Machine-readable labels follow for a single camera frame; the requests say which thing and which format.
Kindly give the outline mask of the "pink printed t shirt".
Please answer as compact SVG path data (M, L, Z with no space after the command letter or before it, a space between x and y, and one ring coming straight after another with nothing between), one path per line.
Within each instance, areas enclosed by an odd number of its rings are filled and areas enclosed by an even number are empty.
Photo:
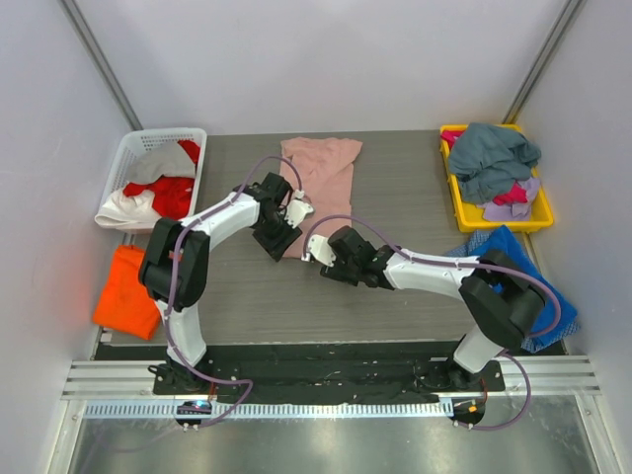
M349 138L295 137L280 143L281 155L290 160L301 177L302 189L314 213L299 226L302 235L285 251L285 258L300 259L311 226L319 219L352 213L354 162L362 142Z

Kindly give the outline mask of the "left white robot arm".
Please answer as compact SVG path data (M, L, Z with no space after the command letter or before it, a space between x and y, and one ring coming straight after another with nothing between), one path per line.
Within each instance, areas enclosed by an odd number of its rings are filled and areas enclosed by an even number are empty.
M198 302L204 294L211 250L243 229L279 261L302 235L314 212L305 192L269 173L241 185L214 206L181 220L161 218L150 234L139 282L156 304L167 335L163 363L148 367L158 395L198 394L209 387L210 366Z

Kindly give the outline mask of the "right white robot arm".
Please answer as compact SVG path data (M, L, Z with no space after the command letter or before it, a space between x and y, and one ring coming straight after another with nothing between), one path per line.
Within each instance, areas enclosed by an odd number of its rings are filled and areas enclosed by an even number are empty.
M520 271L496 249L481 257L448 258L392 244L375 248L344 226L329 237L309 237L305 254L321 264L322 277L371 288L433 292L465 304L475 326L447 361L429 369L425 379L431 390L477 385L492 359L535 335L533 327L547 304L561 307L546 283Z

